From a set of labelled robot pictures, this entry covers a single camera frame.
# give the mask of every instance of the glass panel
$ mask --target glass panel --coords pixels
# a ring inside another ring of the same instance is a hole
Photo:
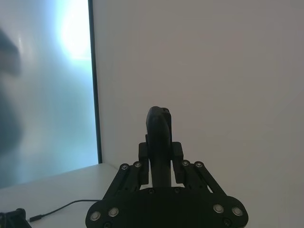
[[[97,164],[87,0],[0,5],[0,188]]]

